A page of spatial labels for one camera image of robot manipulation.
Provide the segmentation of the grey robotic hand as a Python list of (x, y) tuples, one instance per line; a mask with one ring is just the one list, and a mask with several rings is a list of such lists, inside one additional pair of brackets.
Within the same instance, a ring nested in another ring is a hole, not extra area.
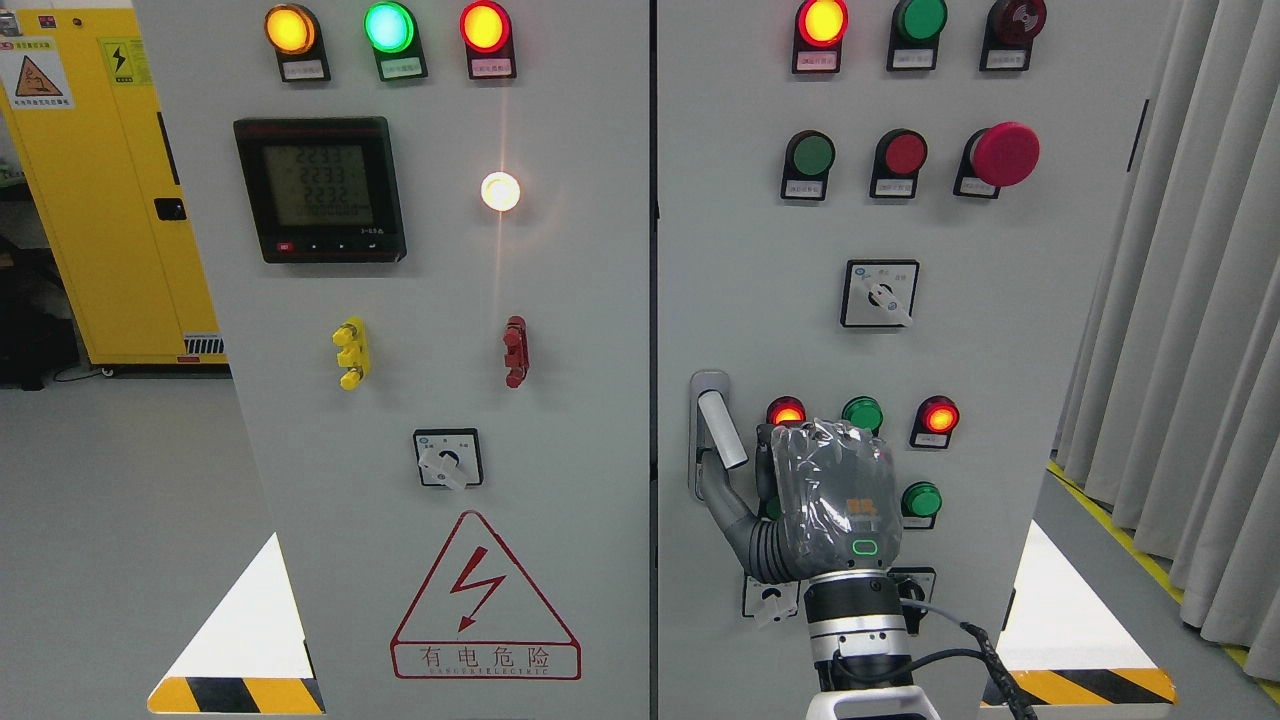
[(744, 571), (765, 584), (832, 571), (887, 571), (902, 521), (887, 443), (845, 421), (767, 427), (781, 515), (758, 516), (713, 448), (700, 452), (705, 505)]

